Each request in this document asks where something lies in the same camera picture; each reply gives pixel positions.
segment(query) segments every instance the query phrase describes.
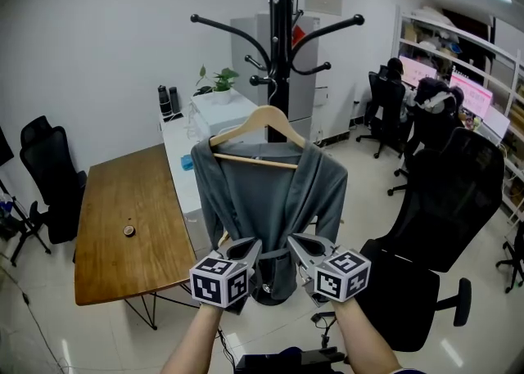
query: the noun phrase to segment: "wooden table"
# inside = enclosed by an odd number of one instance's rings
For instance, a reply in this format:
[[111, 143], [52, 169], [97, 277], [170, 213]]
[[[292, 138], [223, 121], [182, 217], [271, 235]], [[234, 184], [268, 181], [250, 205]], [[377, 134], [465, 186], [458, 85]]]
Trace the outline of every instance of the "wooden table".
[[[127, 225], [133, 237], [124, 235]], [[194, 264], [163, 144], [89, 170], [76, 243], [77, 305], [164, 298], [156, 292], [188, 282]], [[154, 310], [150, 322], [155, 328]]]

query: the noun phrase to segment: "wooden hanger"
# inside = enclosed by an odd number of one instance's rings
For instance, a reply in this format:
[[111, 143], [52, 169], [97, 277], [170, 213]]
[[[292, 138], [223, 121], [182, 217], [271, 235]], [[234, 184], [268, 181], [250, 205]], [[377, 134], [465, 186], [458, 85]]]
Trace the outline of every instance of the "wooden hanger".
[[[232, 138], [249, 133], [250, 131], [255, 131], [256, 129], [265, 128], [267, 126], [276, 129], [279, 133], [286, 136], [287, 139], [294, 142], [297, 146], [304, 148], [305, 139], [293, 129], [293, 127], [289, 124], [287, 117], [281, 110], [270, 105], [259, 106], [256, 108], [249, 118], [246, 119], [246, 122], [240, 127], [232, 129], [231, 131], [227, 131], [224, 134], [212, 137], [210, 139], [210, 146], [218, 146], [219, 144], [231, 140]], [[236, 155], [222, 155], [219, 153], [214, 153], [213, 156], [218, 157], [219, 159], [242, 161], [244, 163], [263, 164], [266, 166], [274, 166], [285, 169], [298, 168], [296, 164], [280, 163], [277, 161], [260, 159], [248, 159], [246, 157], [239, 157]]]

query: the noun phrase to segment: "green leaves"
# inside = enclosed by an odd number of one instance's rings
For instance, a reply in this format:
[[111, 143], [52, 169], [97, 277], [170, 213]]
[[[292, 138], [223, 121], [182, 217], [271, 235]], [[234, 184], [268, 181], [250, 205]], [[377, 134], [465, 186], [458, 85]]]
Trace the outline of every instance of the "green leaves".
[[[235, 79], [236, 77], [240, 77], [240, 75], [235, 70], [231, 70], [228, 67], [222, 69], [220, 74], [214, 74], [215, 81], [213, 83], [215, 84], [215, 92], [225, 92], [229, 90], [235, 83], [233, 79]], [[206, 68], [204, 67], [204, 65], [202, 65], [202, 67], [200, 68], [200, 79], [198, 80], [198, 82], [196, 82], [196, 84], [199, 84], [203, 79], [210, 80], [206, 76]]]

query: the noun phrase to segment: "pink screen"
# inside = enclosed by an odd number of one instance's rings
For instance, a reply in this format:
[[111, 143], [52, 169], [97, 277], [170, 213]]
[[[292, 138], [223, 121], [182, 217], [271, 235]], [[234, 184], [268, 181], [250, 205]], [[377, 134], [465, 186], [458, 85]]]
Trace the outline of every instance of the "pink screen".
[[408, 57], [400, 56], [400, 61], [404, 66], [404, 75], [402, 81], [407, 84], [411, 84], [414, 87], [418, 86], [418, 82], [425, 77], [436, 77], [436, 70], [429, 65], [419, 63], [418, 61], [411, 60]]
[[464, 108], [484, 119], [493, 97], [492, 92], [456, 73], [451, 75], [449, 86], [459, 86], [464, 92]]

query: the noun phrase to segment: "white pot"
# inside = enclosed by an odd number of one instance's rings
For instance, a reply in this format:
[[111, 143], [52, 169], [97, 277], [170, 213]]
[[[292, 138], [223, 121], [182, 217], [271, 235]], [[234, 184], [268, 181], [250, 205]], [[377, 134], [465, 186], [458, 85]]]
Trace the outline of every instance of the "white pot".
[[216, 103], [219, 105], [227, 105], [231, 101], [231, 89], [223, 92], [213, 91], [213, 93], [215, 94]]

